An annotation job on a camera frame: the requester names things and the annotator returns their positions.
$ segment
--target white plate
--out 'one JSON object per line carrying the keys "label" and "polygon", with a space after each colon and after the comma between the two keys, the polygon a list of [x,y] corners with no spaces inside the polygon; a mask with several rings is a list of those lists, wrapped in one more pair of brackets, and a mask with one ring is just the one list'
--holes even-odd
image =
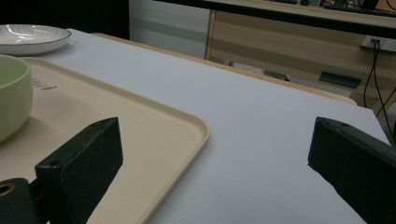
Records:
{"label": "white plate", "polygon": [[0,54],[33,55],[63,47],[71,33],[42,25],[0,25]]}

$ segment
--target wall socket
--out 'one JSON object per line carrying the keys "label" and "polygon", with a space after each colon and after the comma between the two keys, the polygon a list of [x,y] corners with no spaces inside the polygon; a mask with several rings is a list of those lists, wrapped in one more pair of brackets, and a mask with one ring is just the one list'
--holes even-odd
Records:
{"label": "wall socket", "polygon": [[366,37],[364,37],[363,41],[361,42],[361,46],[373,49],[375,40],[379,40],[380,49],[396,52],[396,39],[367,35]]}

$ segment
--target bowl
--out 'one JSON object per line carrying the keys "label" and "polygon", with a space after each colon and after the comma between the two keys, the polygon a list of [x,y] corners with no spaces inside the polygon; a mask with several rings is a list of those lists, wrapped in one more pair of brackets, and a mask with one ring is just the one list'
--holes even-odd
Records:
{"label": "bowl", "polygon": [[63,47],[70,35],[68,30],[51,26],[0,25],[0,54],[27,56],[50,52]]}
{"label": "bowl", "polygon": [[0,55],[0,143],[8,140],[29,118],[32,104],[30,64]]}

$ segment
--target light green cup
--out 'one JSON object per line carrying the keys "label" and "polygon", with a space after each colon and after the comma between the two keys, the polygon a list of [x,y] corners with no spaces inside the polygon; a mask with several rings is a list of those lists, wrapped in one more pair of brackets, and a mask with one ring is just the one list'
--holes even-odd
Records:
{"label": "light green cup", "polygon": [[28,62],[0,55],[0,144],[29,118],[33,83]]}

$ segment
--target beige tray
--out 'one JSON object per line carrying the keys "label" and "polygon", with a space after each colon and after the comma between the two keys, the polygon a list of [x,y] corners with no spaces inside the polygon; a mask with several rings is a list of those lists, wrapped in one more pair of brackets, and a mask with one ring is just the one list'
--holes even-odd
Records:
{"label": "beige tray", "polygon": [[0,180],[34,167],[89,124],[119,117],[124,162],[89,223],[144,223],[209,136],[188,113],[36,58],[31,117],[0,145]]}

